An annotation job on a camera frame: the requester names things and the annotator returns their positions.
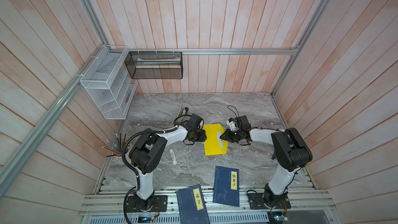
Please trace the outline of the yellow envelope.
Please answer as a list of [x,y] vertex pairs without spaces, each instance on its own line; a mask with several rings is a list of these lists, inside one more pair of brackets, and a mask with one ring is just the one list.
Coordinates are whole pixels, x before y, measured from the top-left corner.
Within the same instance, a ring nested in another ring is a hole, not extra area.
[[228,142],[223,141],[223,150],[220,149],[218,139],[224,133],[221,124],[206,124],[203,129],[206,131],[207,140],[204,142],[206,156],[225,155],[228,150]]

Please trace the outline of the red white letter card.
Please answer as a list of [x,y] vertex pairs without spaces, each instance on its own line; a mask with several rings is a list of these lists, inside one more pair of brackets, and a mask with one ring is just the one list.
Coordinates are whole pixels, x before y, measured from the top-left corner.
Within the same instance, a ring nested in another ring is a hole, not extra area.
[[223,150],[223,140],[218,139],[219,145],[220,145],[220,149]]

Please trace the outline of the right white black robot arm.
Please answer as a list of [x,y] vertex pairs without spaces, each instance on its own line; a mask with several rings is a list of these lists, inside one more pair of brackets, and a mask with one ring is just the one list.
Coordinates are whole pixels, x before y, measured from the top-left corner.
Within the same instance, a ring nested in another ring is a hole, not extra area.
[[229,126],[220,139],[239,143],[241,140],[261,142],[274,146],[273,159],[277,159],[278,167],[264,188],[264,205],[273,208],[279,203],[288,203],[288,187],[296,174],[312,161],[313,155],[296,128],[270,129],[252,127],[246,116],[230,118]]

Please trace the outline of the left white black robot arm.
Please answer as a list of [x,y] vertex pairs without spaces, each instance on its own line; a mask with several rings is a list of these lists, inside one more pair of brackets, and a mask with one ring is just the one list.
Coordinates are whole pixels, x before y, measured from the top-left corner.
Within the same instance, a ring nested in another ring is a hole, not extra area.
[[166,146],[188,140],[190,145],[206,141],[204,120],[196,114],[184,114],[166,130],[145,129],[132,135],[122,147],[123,163],[134,172],[136,186],[126,194],[124,210],[154,209],[153,171],[159,165]]

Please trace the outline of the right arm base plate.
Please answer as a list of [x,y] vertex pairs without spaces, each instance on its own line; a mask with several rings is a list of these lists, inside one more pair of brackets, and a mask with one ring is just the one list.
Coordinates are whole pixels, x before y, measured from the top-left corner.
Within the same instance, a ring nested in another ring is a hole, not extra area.
[[287,191],[282,195],[274,195],[270,190],[265,190],[262,193],[257,193],[255,190],[248,190],[246,196],[248,197],[250,209],[291,208]]

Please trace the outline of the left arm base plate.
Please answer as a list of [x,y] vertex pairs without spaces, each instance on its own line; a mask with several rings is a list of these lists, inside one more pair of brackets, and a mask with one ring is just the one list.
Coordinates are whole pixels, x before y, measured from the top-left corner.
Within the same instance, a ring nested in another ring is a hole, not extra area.
[[125,213],[165,212],[167,202],[167,195],[154,195],[150,196],[147,200],[143,200],[136,194],[132,194],[124,202],[123,211]]

